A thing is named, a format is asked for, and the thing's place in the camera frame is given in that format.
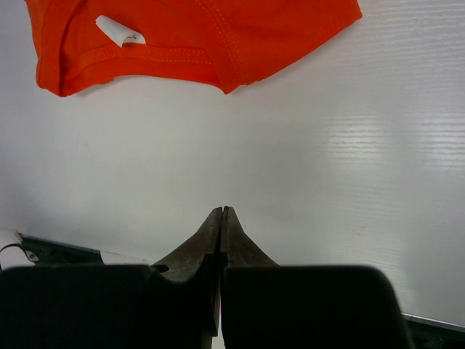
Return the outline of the orange t shirt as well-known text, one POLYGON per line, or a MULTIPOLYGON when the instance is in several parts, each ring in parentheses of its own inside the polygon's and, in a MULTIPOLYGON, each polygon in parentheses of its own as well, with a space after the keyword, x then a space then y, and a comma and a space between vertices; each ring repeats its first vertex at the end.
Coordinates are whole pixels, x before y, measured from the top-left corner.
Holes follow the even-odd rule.
POLYGON ((67 97, 121 76, 224 93, 307 56, 362 16, 357 1, 28 1, 36 82, 67 97))

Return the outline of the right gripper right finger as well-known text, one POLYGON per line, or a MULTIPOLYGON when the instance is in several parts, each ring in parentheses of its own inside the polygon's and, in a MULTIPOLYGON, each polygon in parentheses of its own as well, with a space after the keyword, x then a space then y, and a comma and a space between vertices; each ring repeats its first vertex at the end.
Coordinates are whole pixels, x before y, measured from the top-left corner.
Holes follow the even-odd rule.
POLYGON ((223 210, 219 232, 219 253, 224 268, 278 267, 245 233, 231 206, 223 210))

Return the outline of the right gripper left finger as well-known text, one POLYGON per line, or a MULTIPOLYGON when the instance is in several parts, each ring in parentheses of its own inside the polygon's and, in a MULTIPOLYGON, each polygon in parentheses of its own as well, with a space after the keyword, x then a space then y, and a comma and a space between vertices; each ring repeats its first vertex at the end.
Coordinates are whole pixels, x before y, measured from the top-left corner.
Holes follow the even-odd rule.
POLYGON ((164 313, 184 322, 196 337, 219 331, 219 242, 222 208, 213 209, 188 240, 153 265, 167 286, 164 313))

